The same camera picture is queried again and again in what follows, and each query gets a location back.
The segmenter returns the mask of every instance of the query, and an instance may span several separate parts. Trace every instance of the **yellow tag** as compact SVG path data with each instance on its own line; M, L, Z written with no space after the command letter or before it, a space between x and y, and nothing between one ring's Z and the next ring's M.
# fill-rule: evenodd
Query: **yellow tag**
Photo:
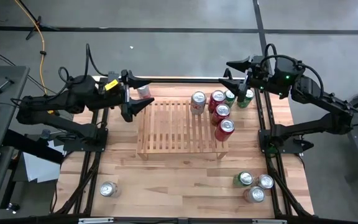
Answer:
M108 91L110 90L112 87L116 86L118 84L117 80L113 80L111 83L107 84L104 86L104 88Z

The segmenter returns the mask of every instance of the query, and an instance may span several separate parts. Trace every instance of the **green soda can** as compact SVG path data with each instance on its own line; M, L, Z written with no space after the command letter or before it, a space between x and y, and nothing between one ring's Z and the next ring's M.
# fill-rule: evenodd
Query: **green soda can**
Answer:
M247 171L236 174L233 178L233 184L238 187L247 187L252 184L254 178Z
M236 99L236 96L234 96L234 94L230 90L226 90L224 94L226 95L224 104L228 105L231 108L234 103L234 100Z
M252 90L247 90L247 94L246 97L244 98L244 101L243 102L237 101L237 106L240 108L246 108L253 98L254 98L254 92Z

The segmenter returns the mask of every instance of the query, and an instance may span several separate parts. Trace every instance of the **red soda can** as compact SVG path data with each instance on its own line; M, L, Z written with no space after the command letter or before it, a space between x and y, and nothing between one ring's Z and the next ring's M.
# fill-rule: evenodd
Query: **red soda can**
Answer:
M229 115L230 107L226 104L220 104L215 108L214 113L212 114L211 124L216 126L223 119L229 118Z
M210 113L213 113L217 105L220 105L221 103L224 103L224 100L226 99L226 96L221 90L216 90L211 94L211 97L209 97L209 105L208 105L208 111Z
M218 141L226 141L234 132L234 121L231 119L224 119L215 130L215 138Z

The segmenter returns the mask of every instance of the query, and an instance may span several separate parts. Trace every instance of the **can lid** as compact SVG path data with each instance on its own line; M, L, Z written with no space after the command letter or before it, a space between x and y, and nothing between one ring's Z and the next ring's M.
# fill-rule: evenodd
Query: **can lid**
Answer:
M261 202L265 199L265 192L260 187L252 187L250 194L256 202Z
M224 94L226 95L226 98L234 99L236 97L230 90L226 90Z
M246 184L246 185L252 184L252 176L251 176L251 174L248 173L248 172L242 172L240 174L240 181L243 184Z
M139 87L138 90L144 90L144 89L146 89L146 88L147 88L147 85L144 85L144 86L142 86L142 87Z
M205 94L202 91L197 91L193 94L193 100L197 103L204 102L205 98Z
M232 132L234 130L234 121L231 119L224 119L221 121L221 128L225 132Z
M216 112L221 116L227 116L230 114L230 107L225 104L220 104L216 107Z
M252 98L254 97L254 92L252 90L247 90L247 94L246 94L247 98Z
M218 102L224 101L225 99L224 93L221 90L216 90L212 93L212 99Z
M266 189L271 189L273 187L273 183L274 183L273 178L266 174L261 175L259 177L259 182L260 182L261 186Z
M116 185L110 181L106 181L100 186L100 194L103 196L110 196L116 191Z

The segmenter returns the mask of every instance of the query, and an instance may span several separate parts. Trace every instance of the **table leg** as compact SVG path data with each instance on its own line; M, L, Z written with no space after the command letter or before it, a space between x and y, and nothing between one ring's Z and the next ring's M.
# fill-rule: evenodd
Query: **table leg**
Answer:
M144 154L144 153L138 153L139 157L142 158L142 160L146 161L147 159L149 159L149 155Z
M217 154L216 154L216 157L217 157L218 159L222 159L226 154L227 154L227 152L217 153Z

